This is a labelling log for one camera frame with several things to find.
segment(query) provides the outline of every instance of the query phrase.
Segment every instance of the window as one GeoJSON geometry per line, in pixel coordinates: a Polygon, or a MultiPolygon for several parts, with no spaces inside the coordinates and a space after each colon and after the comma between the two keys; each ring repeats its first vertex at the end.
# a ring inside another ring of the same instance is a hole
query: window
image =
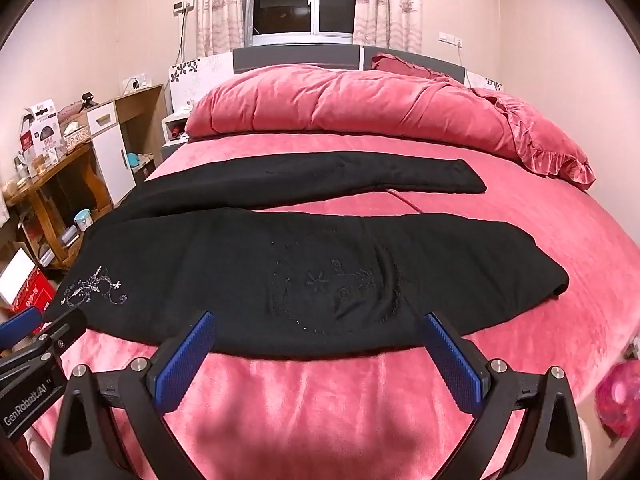
{"type": "Polygon", "coordinates": [[[252,44],[351,43],[356,0],[253,0],[252,44]]]}

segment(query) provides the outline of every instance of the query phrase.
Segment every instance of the pink ball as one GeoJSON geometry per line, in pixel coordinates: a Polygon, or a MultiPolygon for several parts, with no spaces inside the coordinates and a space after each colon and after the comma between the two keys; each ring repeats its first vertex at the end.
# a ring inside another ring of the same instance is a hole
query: pink ball
{"type": "Polygon", "coordinates": [[[640,423],[640,361],[626,361],[609,371],[596,388],[596,410],[617,436],[631,436],[640,423]]]}

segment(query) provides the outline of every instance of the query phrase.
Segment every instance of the cabinet door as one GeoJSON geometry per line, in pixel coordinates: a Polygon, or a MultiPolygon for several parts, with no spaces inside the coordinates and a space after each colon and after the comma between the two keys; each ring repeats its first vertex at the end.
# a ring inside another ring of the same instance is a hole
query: cabinet door
{"type": "Polygon", "coordinates": [[[102,178],[107,185],[113,205],[116,205],[136,185],[127,161],[120,125],[117,124],[95,136],[92,142],[102,178]]]}

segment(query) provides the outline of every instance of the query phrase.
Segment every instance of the cardboard box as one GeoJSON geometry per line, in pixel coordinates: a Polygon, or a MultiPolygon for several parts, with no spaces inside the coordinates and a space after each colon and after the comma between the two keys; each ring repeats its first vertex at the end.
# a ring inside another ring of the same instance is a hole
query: cardboard box
{"type": "Polygon", "coordinates": [[[20,144],[29,174],[36,176],[33,161],[52,148],[60,147],[62,134],[58,124],[58,112],[51,99],[26,108],[20,129],[20,144]]]}
{"type": "Polygon", "coordinates": [[[19,314],[31,306],[43,312],[55,293],[49,280],[23,248],[18,249],[0,274],[0,297],[13,314],[19,314]]]}

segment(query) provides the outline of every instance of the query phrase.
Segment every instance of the window frame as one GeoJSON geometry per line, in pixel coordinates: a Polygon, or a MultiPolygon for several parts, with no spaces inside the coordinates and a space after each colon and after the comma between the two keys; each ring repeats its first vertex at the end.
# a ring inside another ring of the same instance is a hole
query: window frame
{"type": "Polygon", "coordinates": [[[353,43],[353,33],[320,30],[320,0],[311,0],[311,30],[309,32],[277,32],[254,34],[254,0],[245,0],[245,46],[259,46],[287,43],[353,43]]]}

